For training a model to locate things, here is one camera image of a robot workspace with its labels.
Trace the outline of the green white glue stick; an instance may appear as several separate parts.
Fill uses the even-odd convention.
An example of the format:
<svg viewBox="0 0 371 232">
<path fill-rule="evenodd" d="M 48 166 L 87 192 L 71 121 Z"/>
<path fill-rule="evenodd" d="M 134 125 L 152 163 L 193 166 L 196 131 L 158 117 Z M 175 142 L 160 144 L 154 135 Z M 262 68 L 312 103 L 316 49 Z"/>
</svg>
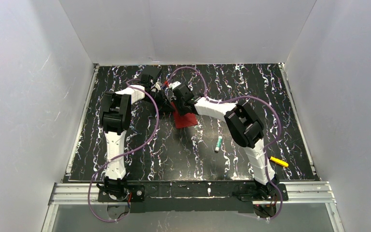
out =
<svg viewBox="0 0 371 232">
<path fill-rule="evenodd" d="M 220 135 L 220 136 L 218 136 L 218 139 L 217 139 L 217 142 L 216 142 L 216 145 L 215 145 L 215 148 L 214 148 L 215 152 L 220 151 L 221 146 L 222 146 L 222 142 L 223 142 L 223 137 Z"/>
</svg>

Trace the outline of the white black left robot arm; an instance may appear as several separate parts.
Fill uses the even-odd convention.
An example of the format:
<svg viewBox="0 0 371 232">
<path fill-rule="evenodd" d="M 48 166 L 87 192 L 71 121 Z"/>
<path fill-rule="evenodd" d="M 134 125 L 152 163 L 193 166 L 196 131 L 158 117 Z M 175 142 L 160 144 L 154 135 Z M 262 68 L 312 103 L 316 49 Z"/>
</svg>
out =
<svg viewBox="0 0 371 232">
<path fill-rule="evenodd" d="M 124 156 L 141 150 L 151 141 L 159 126 L 160 108 L 168 103 L 161 89 L 162 84 L 157 81 L 160 75 L 161 73 L 141 74 L 136 84 L 117 92 L 104 94 L 100 108 L 100 124 L 106 137 L 107 161 L 103 166 L 105 169 L 103 186 L 98 184 L 99 189 L 119 194 L 126 191 Z M 157 118 L 155 128 L 143 145 L 125 152 L 126 132 L 131 124 L 131 107 L 145 98 L 154 105 Z"/>
</svg>

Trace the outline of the red paper envelope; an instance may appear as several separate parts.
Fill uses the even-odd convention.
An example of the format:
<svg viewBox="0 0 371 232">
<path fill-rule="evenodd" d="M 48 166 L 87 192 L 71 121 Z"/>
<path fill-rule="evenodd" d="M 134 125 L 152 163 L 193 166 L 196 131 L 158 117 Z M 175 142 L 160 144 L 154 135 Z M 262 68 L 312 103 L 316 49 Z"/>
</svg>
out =
<svg viewBox="0 0 371 232">
<path fill-rule="evenodd" d="M 197 121 L 197 118 L 196 118 L 195 114 L 187 113 L 184 116 L 181 116 L 178 113 L 178 111 L 177 111 L 173 102 L 171 103 L 171 105 L 174 108 L 174 112 L 172 114 L 173 114 L 173 117 L 174 117 L 175 127 L 177 129 L 183 129 L 183 128 L 193 127 L 193 126 L 198 125 L 198 121 Z"/>
</svg>

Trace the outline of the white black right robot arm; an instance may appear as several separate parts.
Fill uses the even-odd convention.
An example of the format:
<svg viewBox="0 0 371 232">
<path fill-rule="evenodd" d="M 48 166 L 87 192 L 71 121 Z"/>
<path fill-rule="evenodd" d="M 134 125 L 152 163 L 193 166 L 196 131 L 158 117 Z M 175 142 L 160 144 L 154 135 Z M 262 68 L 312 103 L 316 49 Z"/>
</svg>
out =
<svg viewBox="0 0 371 232">
<path fill-rule="evenodd" d="M 270 165 L 264 144 L 264 123 L 254 111 L 247 96 L 220 101 L 203 95 L 195 95 L 180 82 L 169 85 L 173 96 L 171 102 L 177 112 L 184 116 L 192 113 L 210 116 L 224 121 L 233 141 L 242 147 L 254 171 L 254 180 L 266 191 L 276 188 L 279 180 Z"/>
</svg>

